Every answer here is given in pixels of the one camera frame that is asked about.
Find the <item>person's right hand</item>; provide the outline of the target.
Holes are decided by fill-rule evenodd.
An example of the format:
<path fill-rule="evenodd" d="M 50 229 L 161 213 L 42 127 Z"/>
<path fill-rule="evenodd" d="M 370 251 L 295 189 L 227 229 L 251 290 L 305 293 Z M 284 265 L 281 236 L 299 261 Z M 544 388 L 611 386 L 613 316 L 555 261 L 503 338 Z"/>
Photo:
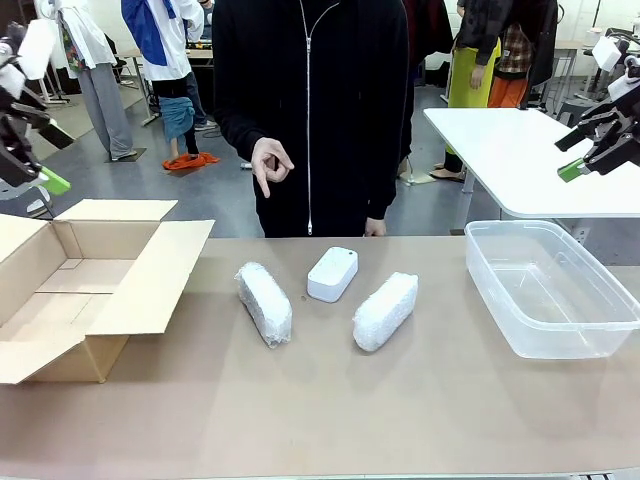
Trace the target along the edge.
<path fill-rule="evenodd" d="M 251 166 L 257 199 L 271 196 L 271 184 L 280 184 L 294 169 L 294 164 L 278 140 L 261 137 L 253 148 Z"/>

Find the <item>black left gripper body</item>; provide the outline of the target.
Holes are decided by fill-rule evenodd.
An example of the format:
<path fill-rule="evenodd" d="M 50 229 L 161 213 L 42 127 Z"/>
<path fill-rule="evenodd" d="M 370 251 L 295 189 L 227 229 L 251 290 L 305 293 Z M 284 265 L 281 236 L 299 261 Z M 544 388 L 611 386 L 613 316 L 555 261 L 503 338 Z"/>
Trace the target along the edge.
<path fill-rule="evenodd" d="M 41 107 L 18 102 L 1 88 L 1 179 L 10 186 L 21 186 L 36 180 L 42 166 L 26 138 L 26 128 L 36 130 L 49 125 L 50 117 Z"/>

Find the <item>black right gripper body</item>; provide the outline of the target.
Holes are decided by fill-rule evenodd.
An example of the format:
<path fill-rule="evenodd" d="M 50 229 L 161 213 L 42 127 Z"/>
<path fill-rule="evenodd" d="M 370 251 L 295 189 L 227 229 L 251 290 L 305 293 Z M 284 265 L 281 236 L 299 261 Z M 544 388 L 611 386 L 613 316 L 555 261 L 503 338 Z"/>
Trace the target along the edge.
<path fill-rule="evenodd" d="M 587 110 L 579 130 L 593 142 L 583 157 L 588 173 L 607 175 L 627 162 L 639 164 L 639 85 L 623 87 Z"/>

